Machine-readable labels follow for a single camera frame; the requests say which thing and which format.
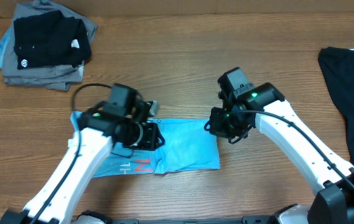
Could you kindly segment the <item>light blue t-shirt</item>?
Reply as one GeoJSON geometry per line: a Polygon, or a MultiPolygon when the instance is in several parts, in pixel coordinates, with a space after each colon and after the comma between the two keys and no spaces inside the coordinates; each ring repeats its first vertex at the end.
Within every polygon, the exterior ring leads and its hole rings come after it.
{"type": "Polygon", "coordinates": [[[117,143],[94,177],[166,174],[219,169],[217,137],[204,130],[205,119],[152,118],[165,144],[155,151],[132,151],[117,143]]]}

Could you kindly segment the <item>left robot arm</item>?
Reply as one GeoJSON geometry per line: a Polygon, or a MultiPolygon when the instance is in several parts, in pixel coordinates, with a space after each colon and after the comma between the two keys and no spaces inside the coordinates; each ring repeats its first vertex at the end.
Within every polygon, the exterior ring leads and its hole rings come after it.
{"type": "Polygon", "coordinates": [[[145,101],[135,89],[115,83],[108,100],[77,113],[71,99],[75,132],[63,159],[50,179],[21,212],[6,210],[1,223],[110,223],[93,212],[73,219],[75,209],[102,162],[120,143],[132,151],[154,151],[165,144],[156,123],[156,100],[145,101]]]}

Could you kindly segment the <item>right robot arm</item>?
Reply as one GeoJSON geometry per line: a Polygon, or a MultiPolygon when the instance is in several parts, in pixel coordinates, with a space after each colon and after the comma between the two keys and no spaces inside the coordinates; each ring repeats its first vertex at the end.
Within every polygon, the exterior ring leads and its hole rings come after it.
{"type": "Polygon", "coordinates": [[[217,83],[223,105],[212,108],[205,130],[235,144],[256,128],[295,165],[315,197],[310,206],[292,204],[272,215],[244,217],[242,222],[354,224],[354,165],[318,138],[274,85],[254,86],[238,67],[217,83]]]}

